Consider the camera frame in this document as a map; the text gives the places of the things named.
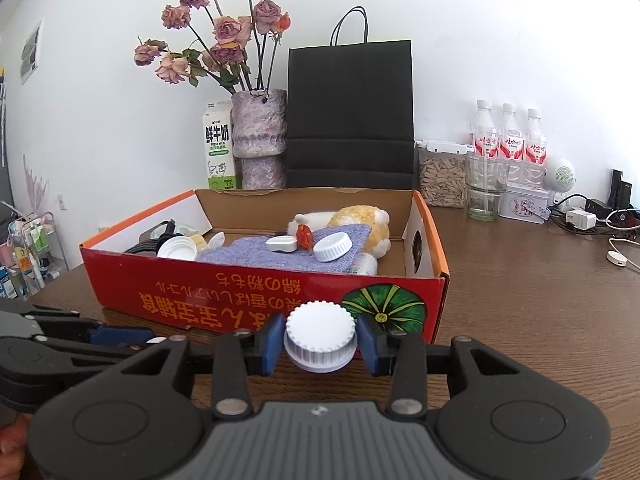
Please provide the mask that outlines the person's left hand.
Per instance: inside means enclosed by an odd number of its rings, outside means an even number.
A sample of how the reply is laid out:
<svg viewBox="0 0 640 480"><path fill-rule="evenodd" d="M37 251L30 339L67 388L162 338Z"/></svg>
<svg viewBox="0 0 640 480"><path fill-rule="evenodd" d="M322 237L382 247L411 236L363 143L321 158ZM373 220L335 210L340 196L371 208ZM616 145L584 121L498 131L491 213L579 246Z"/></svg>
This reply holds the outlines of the person's left hand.
<svg viewBox="0 0 640 480"><path fill-rule="evenodd" d="M25 463L27 433L31 421L32 415L18 414L11 425L1 429L1 480L20 478Z"/></svg>

